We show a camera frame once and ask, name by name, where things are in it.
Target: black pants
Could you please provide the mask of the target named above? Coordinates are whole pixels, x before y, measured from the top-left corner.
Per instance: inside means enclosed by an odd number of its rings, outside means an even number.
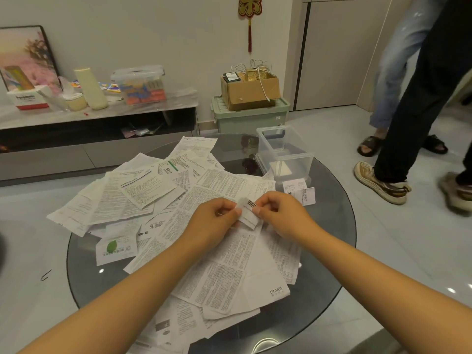
[[[387,183],[406,180],[431,125],[471,68],[472,0],[449,0],[423,42],[375,163],[376,178]],[[464,166],[461,177],[472,184],[472,144]]]

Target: slipper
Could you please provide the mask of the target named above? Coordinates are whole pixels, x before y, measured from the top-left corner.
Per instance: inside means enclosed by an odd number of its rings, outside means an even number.
[[[442,145],[444,147],[443,150],[439,150],[437,149],[437,146],[438,145]],[[425,148],[426,150],[429,150],[431,151],[432,153],[434,154],[446,154],[447,151],[449,150],[446,145],[444,144],[444,142],[442,140],[440,140],[437,136],[435,136],[434,134],[433,135],[428,135],[426,137],[426,139],[424,140],[424,143],[423,143],[423,148]]]
[[[364,139],[364,141],[357,147],[357,152],[361,154],[363,157],[372,157],[377,152],[382,146],[382,143],[384,142],[383,139],[377,138],[376,136],[368,136],[367,138]],[[365,145],[369,149],[371,149],[368,153],[364,153],[361,149],[361,145]]]

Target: sneaker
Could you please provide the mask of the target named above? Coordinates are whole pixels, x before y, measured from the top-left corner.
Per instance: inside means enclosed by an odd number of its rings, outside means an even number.
[[[392,184],[378,180],[374,175],[374,167],[365,161],[359,161],[354,166],[354,176],[381,198],[395,205],[403,205],[406,202],[406,194],[412,190],[406,182]]]
[[[472,185],[457,184],[456,176],[456,173],[444,175],[439,182],[440,189],[444,192],[448,205],[472,212]]]

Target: clear plastic box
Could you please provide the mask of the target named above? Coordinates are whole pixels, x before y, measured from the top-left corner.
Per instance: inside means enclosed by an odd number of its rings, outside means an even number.
[[[290,125],[257,128],[259,151],[256,155],[261,170],[274,172],[277,184],[294,179],[308,179],[313,153]]]
[[[165,75],[161,65],[118,69],[111,81],[118,84],[126,104],[160,102],[166,100],[161,77]]]

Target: forearm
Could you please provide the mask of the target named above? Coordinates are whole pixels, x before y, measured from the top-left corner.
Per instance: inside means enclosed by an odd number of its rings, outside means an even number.
[[[472,310],[331,236],[315,224],[301,240],[409,352],[472,353]]]
[[[177,241],[36,339],[21,354],[126,353],[201,255],[203,253],[192,244]]]

